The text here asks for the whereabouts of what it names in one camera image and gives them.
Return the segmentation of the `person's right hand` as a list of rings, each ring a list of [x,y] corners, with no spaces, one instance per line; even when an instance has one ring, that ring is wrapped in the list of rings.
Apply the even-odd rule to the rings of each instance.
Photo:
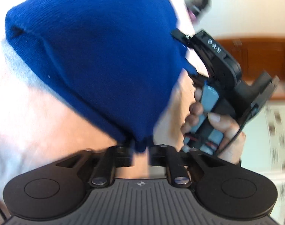
[[[202,90],[200,88],[196,89],[194,92],[194,98],[195,102],[190,105],[189,115],[185,118],[180,129],[183,135],[190,132],[191,128],[198,124],[199,117],[203,114],[203,106],[200,103]],[[208,120],[216,130],[222,132],[224,135],[219,148],[225,147],[230,141],[232,141],[228,148],[220,153],[219,158],[232,164],[238,164],[241,160],[241,155],[246,141],[245,133],[240,132],[239,135],[236,135],[240,127],[230,116],[208,113]]]

